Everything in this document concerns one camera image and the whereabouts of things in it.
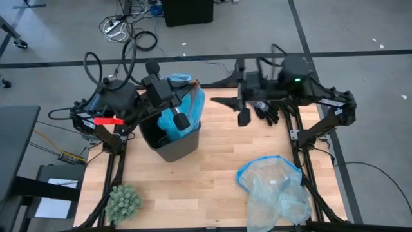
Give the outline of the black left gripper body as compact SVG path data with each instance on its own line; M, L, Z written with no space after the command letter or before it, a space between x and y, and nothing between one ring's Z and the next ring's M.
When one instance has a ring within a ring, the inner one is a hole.
M169 86L169 82L159 78L156 74L144 77L142 79L142 84L147 90L145 94L155 108L167 106L174 96L174 93Z

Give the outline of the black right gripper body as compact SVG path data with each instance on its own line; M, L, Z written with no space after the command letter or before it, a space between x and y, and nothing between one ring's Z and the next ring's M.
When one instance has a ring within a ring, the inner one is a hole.
M285 98L285 90L279 81L263 78L259 71L244 73L237 84L238 100L276 101Z

